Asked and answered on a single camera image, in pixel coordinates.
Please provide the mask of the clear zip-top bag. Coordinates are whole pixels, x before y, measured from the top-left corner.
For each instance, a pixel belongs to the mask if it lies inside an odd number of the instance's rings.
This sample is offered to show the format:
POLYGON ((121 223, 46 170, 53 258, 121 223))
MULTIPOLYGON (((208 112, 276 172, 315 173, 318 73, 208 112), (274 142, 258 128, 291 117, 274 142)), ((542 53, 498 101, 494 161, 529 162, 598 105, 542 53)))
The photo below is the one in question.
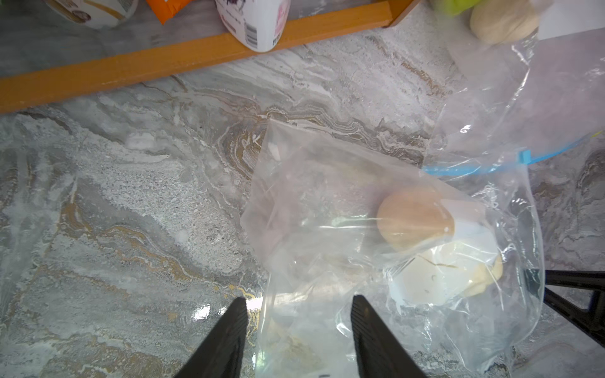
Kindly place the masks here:
POLYGON ((542 299, 525 269, 545 270, 528 170, 436 176, 325 132, 268 124, 241 217, 269 273, 260 310, 259 377, 355 377, 351 307, 363 295, 402 347, 428 372, 479 376, 535 329, 542 299), (394 192, 426 187, 444 196, 451 239, 398 251, 377 228, 394 192), (463 260, 503 275, 463 297, 463 260))
POLYGON ((488 45, 473 8, 435 12, 465 86, 445 103, 423 165, 436 176, 491 173, 552 158, 604 132, 604 4, 531 1, 538 28, 488 45))

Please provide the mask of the green pear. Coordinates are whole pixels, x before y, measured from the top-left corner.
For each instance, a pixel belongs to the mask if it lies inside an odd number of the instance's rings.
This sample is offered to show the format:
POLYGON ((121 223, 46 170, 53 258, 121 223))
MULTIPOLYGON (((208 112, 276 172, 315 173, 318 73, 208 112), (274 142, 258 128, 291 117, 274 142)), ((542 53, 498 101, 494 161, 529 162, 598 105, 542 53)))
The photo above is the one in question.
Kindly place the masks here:
POLYGON ((481 0, 434 0, 431 1, 433 8, 450 17, 457 16, 468 9, 473 8, 481 0))

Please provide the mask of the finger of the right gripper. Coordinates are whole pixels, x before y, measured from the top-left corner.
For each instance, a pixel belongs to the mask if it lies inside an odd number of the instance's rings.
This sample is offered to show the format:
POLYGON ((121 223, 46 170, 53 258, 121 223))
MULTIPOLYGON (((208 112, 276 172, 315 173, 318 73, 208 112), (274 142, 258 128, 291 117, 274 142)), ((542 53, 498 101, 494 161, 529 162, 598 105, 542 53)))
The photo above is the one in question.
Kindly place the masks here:
POLYGON ((524 278, 531 294, 604 347, 604 271, 525 269, 524 278), (592 295, 589 305, 581 308, 548 288, 540 294, 543 286, 590 291, 592 295))

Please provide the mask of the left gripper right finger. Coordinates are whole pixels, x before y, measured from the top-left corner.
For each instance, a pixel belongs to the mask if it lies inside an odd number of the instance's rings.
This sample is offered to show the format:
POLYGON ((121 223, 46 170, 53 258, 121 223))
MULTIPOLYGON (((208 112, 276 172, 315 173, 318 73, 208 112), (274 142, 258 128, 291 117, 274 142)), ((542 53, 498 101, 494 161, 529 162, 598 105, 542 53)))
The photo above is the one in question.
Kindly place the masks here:
POLYGON ((353 297, 351 325, 360 377, 425 378, 363 295, 353 297))

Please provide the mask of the beige pear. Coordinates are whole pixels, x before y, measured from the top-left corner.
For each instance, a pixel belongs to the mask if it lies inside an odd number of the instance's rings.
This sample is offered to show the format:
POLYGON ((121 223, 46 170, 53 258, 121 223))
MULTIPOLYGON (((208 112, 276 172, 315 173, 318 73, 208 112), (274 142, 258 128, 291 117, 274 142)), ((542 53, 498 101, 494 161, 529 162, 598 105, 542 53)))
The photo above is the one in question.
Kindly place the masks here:
POLYGON ((461 294, 463 297, 472 297, 485 292, 503 275, 503 261, 500 255, 496 256, 493 263, 488 264, 472 259, 465 259, 463 262, 468 271, 468 284, 461 294))
POLYGON ((426 187, 390 194, 377 210, 379 233, 398 251, 451 239, 455 220, 443 199, 441 193, 426 187))

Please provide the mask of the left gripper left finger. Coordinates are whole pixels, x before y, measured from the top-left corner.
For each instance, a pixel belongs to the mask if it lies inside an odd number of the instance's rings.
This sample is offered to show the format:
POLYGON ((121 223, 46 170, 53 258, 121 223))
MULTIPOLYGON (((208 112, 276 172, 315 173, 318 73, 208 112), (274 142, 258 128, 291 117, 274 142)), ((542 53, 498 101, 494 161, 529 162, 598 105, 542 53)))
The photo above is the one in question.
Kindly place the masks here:
POLYGON ((240 377, 247 326, 246 300, 237 297, 174 377, 240 377))

